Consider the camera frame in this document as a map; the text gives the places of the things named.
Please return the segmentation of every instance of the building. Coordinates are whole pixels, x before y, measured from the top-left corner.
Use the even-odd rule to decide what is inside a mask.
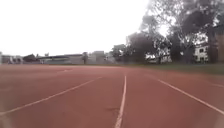
[[[2,52],[0,52],[0,65],[2,64]]]
[[[208,62],[207,50],[208,50],[207,43],[196,45],[194,52],[196,62]]]
[[[83,64],[82,54],[45,56],[36,58],[42,64]]]

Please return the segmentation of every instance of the overcast sky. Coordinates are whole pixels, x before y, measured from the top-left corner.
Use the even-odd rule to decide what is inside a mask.
[[[148,0],[1,0],[0,51],[50,55],[109,51],[135,32]]]

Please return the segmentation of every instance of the tree canopy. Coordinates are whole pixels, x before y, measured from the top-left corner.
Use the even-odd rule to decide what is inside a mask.
[[[209,43],[213,48],[208,55],[214,57],[213,28],[220,24],[224,24],[222,0],[150,0],[139,31],[127,37],[126,45],[115,46],[113,55],[119,61],[135,62],[154,55],[160,61],[169,49],[172,61],[192,62],[195,46]],[[165,36],[159,32],[164,25],[169,28]]]

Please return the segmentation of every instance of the red running track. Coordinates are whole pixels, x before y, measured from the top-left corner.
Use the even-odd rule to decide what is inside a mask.
[[[0,67],[0,128],[223,128],[223,101],[222,76],[103,66]]]

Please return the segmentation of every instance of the green grass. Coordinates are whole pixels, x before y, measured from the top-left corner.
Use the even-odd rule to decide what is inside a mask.
[[[161,70],[176,70],[224,75],[224,64],[162,64],[150,65],[147,67]]]
[[[207,73],[224,75],[224,64],[65,64],[66,66],[117,66],[117,67],[142,67],[158,70],[174,70],[183,72]]]

